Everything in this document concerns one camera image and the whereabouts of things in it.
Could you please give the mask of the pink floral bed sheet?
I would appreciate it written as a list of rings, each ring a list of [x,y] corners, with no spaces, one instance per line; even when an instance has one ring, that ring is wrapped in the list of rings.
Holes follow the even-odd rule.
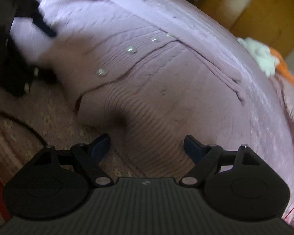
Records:
[[[41,1],[46,16],[45,8],[59,0]],[[250,116],[250,140],[246,144],[288,184],[290,202],[285,218],[294,227],[292,133],[275,88],[253,58],[229,31],[184,0],[109,1],[155,24],[168,36],[175,37],[194,50],[202,49],[206,55],[218,57],[240,73],[240,86],[246,94]],[[30,93],[22,98],[15,98],[0,89],[0,111],[31,126],[48,144],[59,148],[67,149],[79,142],[90,143],[100,134],[108,133],[113,145],[111,152],[101,162],[101,167],[113,178],[147,177],[136,175],[120,157],[117,150],[120,142],[105,127],[80,123],[59,80],[55,86],[36,82]]]

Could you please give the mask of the white orange plush toy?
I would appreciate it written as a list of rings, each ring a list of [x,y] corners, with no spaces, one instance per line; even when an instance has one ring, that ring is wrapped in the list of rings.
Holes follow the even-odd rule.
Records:
[[[294,86],[294,75],[289,71],[286,62],[277,50],[250,37],[245,39],[237,38],[237,42],[256,61],[260,70],[264,72],[266,77],[269,78],[278,72],[292,86]]]

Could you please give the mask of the lilac knitted sweater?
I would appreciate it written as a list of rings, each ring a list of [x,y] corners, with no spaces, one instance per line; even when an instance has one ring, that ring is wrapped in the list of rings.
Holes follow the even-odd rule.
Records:
[[[48,38],[26,20],[12,35],[31,62],[51,68],[80,123],[105,127],[136,175],[181,176],[187,134],[233,149],[250,140],[240,73],[109,0],[45,8]]]

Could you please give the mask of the wooden wardrobe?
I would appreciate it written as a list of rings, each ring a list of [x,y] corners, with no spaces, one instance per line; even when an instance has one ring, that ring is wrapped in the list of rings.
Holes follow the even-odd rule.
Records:
[[[187,0],[234,36],[251,37],[287,57],[294,50],[294,0]]]

